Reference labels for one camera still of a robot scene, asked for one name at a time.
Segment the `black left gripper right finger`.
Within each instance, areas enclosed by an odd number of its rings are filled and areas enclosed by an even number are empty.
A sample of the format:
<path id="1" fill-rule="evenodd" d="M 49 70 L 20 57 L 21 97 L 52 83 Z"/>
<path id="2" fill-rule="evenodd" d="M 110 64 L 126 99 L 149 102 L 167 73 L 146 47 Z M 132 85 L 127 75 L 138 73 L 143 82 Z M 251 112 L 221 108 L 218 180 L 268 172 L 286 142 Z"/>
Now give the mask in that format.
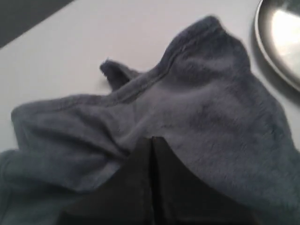
<path id="1" fill-rule="evenodd" d="M 251 210 L 196 177 L 162 137 L 151 139 L 156 225 L 256 225 Z"/>

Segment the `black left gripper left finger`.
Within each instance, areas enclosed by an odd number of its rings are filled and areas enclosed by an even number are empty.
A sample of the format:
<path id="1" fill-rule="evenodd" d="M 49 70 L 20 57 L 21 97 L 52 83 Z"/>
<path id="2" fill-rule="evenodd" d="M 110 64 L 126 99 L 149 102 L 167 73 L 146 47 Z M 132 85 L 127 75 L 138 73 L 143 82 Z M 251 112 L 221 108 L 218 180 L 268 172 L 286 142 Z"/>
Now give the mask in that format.
<path id="1" fill-rule="evenodd" d="M 151 225 L 150 139 L 140 139 L 124 165 L 91 194 L 67 206 L 59 225 Z"/>

